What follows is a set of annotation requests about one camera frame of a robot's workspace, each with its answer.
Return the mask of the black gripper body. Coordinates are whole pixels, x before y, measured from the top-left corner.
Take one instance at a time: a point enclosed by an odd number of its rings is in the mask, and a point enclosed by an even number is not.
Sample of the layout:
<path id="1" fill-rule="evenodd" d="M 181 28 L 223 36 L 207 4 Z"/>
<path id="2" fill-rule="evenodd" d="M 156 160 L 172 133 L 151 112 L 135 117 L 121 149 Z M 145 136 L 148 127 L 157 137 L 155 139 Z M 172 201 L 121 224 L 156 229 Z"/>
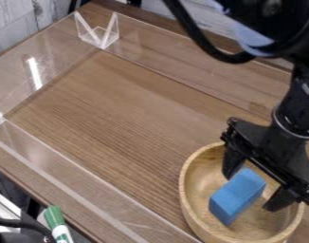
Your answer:
<path id="1" fill-rule="evenodd" d="M 309 204 L 308 108 L 276 107 L 268 126 L 232 117 L 220 138 L 224 146 L 245 151 L 246 160 L 278 182 L 278 188 L 300 190 L 301 202 Z"/>

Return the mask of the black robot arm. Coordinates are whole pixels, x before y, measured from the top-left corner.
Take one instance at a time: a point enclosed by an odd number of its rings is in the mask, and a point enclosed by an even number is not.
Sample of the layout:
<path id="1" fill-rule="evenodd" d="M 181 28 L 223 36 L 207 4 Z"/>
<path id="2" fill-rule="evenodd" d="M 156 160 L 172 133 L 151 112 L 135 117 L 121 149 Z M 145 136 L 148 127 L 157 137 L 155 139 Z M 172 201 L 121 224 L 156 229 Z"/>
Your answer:
<path id="1" fill-rule="evenodd" d="M 272 110 L 268 126 L 239 118 L 221 133 L 221 171 L 232 178 L 250 161 L 278 183 L 264 208 L 276 212 L 309 204 L 309 0 L 213 0 L 239 24 L 243 51 L 228 54 L 207 39 L 180 0 L 163 0 L 197 46 L 216 60 L 240 65 L 254 58 L 282 58 L 294 65 L 290 87 Z"/>

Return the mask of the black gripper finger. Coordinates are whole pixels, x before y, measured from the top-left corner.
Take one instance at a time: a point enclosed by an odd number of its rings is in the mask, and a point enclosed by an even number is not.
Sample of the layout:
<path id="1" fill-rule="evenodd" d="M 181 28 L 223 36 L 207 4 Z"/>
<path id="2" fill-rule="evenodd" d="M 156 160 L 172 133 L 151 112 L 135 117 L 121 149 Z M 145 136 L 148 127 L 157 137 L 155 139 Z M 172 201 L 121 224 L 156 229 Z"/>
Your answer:
<path id="1" fill-rule="evenodd" d="M 294 203 L 300 203 L 304 197 L 305 194 L 300 190 L 280 187 L 266 201 L 264 209 L 274 213 Z"/>
<path id="2" fill-rule="evenodd" d="M 231 179 L 244 166 L 246 153 L 232 144 L 225 145 L 221 172 L 227 179 Z"/>

